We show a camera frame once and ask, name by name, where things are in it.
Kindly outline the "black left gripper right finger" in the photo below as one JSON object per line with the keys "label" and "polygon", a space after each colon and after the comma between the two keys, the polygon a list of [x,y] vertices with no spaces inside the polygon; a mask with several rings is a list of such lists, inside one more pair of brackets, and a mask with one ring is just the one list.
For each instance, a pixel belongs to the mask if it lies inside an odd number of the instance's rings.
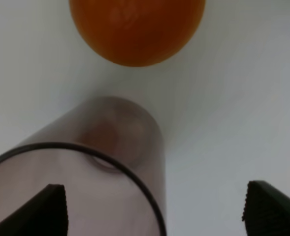
{"label": "black left gripper right finger", "polygon": [[249,181],[242,221],[248,236],[290,236],[290,198],[266,181]]}

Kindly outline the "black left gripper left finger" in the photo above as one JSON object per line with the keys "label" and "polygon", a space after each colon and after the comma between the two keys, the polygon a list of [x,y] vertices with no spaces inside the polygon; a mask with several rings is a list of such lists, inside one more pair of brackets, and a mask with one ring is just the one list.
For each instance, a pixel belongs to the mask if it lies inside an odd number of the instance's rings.
{"label": "black left gripper left finger", "polygon": [[68,212],[65,187],[48,184],[0,222],[0,236],[66,236]]}

